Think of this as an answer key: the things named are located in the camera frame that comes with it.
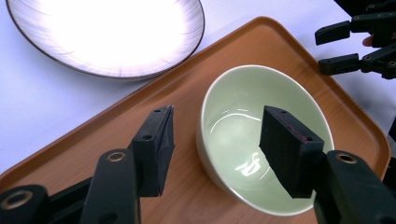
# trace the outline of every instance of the white plate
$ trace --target white plate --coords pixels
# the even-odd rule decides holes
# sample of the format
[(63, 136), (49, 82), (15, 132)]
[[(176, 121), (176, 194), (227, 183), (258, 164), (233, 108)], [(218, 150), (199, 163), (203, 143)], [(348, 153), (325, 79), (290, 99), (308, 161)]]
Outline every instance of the white plate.
[(54, 60), (101, 77), (155, 77), (182, 63), (205, 29), (199, 0), (7, 0), (26, 38)]

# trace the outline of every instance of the bowl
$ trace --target bowl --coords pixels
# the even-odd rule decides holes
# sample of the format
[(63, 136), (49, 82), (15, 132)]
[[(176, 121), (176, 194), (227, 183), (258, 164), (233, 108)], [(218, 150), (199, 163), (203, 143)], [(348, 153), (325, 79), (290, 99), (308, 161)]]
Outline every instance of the bowl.
[(289, 111), (333, 150), (329, 125), (314, 98), (291, 77), (248, 64), (220, 75), (209, 87), (196, 133), (202, 165), (210, 179), (237, 200), (267, 214), (293, 216), (313, 206), (292, 199), (269, 167), (259, 142), (265, 105)]

